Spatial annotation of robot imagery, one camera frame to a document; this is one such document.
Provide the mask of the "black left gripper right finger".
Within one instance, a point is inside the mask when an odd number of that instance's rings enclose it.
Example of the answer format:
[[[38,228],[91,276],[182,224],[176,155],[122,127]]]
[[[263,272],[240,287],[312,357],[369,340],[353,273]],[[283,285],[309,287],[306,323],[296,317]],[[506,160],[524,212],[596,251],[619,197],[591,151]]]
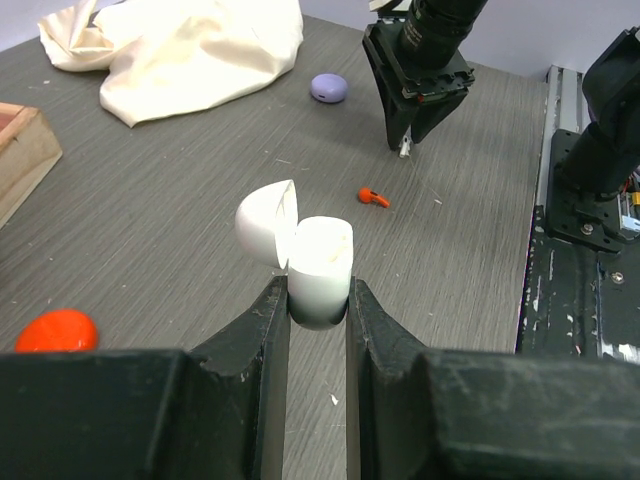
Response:
[[[639,369],[425,346],[353,279],[351,479],[635,479]]]

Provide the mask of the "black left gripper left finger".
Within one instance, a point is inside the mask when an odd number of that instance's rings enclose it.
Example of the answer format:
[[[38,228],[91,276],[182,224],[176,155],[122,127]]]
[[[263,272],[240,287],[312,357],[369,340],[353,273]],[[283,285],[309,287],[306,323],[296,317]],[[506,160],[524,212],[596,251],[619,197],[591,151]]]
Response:
[[[278,479],[287,280],[191,351],[1,358],[5,479]]]

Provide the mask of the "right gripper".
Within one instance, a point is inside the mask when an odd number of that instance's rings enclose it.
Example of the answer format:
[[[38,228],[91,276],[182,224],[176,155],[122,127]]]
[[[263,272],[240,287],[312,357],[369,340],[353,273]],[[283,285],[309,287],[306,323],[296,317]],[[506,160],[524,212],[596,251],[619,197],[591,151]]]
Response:
[[[399,150],[411,128],[421,143],[465,99],[473,69],[459,52],[484,0],[371,1],[378,20],[362,45],[384,111],[387,145]],[[423,100],[417,113],[409,100]]]

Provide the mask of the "white earbud front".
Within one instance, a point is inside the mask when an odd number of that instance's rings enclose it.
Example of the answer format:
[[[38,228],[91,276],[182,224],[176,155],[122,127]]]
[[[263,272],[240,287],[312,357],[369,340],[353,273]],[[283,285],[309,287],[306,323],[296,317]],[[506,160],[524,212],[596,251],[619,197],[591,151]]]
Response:
[[[412,141],[409,135],[405,135],[399,145],[399,157],[408,158],[411,154]]]

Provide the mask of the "lilac earbud case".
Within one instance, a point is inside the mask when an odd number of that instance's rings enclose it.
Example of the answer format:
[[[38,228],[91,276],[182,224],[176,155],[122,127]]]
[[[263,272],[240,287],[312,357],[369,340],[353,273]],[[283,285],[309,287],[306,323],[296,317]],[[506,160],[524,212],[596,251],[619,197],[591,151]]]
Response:
[[[335,104],[345,100],[348,83],[340,75],[322,73],[316,75],[310,83],[311,96],[322,103]]]

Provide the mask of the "white earbud case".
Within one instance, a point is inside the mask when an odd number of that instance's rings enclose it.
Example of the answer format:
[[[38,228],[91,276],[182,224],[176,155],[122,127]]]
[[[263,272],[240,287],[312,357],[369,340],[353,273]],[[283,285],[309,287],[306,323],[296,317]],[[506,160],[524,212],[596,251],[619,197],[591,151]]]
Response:
[[[340,218],[300,219],[294,181],[263,186],[236,209],[236,236],[261,264],[287,273],[289,315],[315,331],[338,325],[347,311],[354,231]]]

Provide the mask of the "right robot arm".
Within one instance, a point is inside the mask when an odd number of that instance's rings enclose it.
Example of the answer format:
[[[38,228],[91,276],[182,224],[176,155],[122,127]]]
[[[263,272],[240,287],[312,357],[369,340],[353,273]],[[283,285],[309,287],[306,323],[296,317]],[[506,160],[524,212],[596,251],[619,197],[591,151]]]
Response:
[[[385,116],[388,145],[406,157],[466,98],[474,70],[459,51],[482,1],[372,1],[362,40]],[[545,231],[594,251],[619,253],[639,240],[639,30],[622,31],[562,95],[588,116],[582,132],[562,121],[539,183]]]

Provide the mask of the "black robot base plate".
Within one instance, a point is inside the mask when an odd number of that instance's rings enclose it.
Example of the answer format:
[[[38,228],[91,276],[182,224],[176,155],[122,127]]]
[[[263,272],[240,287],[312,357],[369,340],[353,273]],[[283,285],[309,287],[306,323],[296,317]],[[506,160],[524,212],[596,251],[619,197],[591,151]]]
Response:
[[[639,245],[596,252],[547,235],[534,208],[515,351],[639,362]]]

